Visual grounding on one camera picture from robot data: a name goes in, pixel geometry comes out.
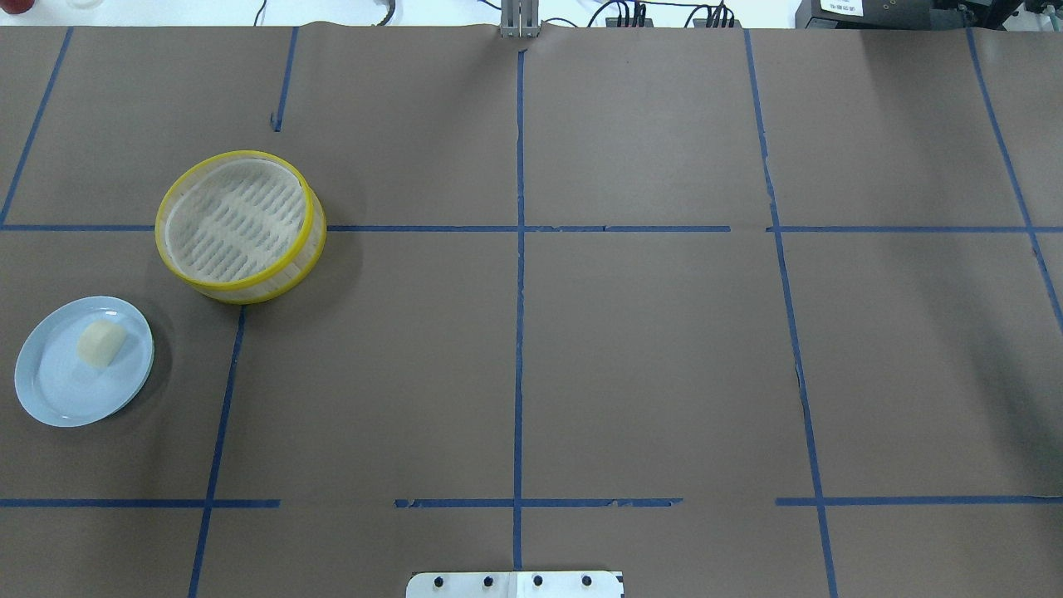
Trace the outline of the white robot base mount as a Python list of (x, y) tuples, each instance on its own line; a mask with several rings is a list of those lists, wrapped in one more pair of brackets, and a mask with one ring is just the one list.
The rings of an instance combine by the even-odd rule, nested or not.
[(411, 576), (406, 597), (624, 597), (614, 571), (455, 571)]

